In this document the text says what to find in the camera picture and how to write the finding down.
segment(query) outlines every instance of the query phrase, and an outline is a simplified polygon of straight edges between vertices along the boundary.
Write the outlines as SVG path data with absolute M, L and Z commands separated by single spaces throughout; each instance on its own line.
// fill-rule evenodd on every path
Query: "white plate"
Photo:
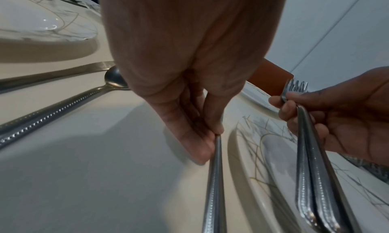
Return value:
M 62 43 L 97 36 L 97 28 L 55 0 L 0 0 L 0 40 Z
M 243 118 L 237 143 L 250 187 L 273 232 L 314 232 L 295 206 L 297 139 L 286 124 L 264 115 Z M 386 232 L 389 186 L 338 154 L 328 156 L 362 231 Z
M 249 83 L 249 82 L 246 82 L 241 93 L 247 97 L 248 99 L 250 99 L 251 101 L 263 106 L 263 107 L 266 107 L 267 109 L 270 109 L 274 112 L 278 112 L 278 108 L 276 107 L 273 107 L 272 105 L 270 105 L 269 103 L 269 97 L 270 95 L 268 93 L 266 93 L 265 91 L 261 90 L 260 88 L 256 87 L 255 85 Z

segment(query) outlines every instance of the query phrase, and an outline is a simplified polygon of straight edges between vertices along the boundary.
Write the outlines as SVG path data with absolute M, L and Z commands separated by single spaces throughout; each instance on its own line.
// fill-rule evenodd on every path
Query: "white table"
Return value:
M 47 55 L 47 50 L 37 47 L 41 62 L 24 59 L 23 52 L 15 59 L 23 63 L 0 58 L 0 78 L 112 60 L 101 20 L 86 9 L 69 7 L 98 28 L 96 42 L 82 47 L 84 53 L 95 51 L 81 58 L 50 61 L 61 59 L 61 54 Z M 77 55 L 74 48 L 61 53 Z M 0 123 L 103 85 L 103 75 L 83 75 L 2 94 Z M 238 120 L 257 111 L 267 112 L 237 96 L 224 115 L 222 158 L 231 233 L 268 229 L 242 177 L 238 158 L 227 151 Z M 207 174 L 208 164 L 197 166 L 188 161 L 140 97 L 133 92 L 111 92 L 0 153 L 0 231 L 198 233 Z

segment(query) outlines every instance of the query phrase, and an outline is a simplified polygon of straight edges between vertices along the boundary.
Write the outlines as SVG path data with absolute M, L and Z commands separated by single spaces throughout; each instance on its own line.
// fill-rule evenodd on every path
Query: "person's right hand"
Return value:
M 269 103 L 281 108 L 279 117 L 297 134 L 296 103 L 307 108 L 325 149 L 389 166 L 389 67 L 317 92 L 288 93 Z

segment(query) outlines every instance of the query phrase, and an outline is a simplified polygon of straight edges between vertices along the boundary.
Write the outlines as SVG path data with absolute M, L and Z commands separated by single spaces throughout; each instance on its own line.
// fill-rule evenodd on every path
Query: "person's left hand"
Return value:
M 284 2 L 100 0 L 123 77 L 199 163 L 211 158 L 224 108 L 269 49 Z

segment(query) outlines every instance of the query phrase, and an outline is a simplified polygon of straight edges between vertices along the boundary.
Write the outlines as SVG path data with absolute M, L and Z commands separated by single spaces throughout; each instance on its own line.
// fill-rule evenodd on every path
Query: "hand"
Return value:
M 123 77 L 199 163 L 211 158 L 224 108 L 269 49 L 284 2 L 100 0 Z
M 288 93 L 269 103 L 297 134 L 296 103 L 307 108 L 325 149 L 389 165 L 389 67 L 372 69 L 333 87 L 302 95 Z

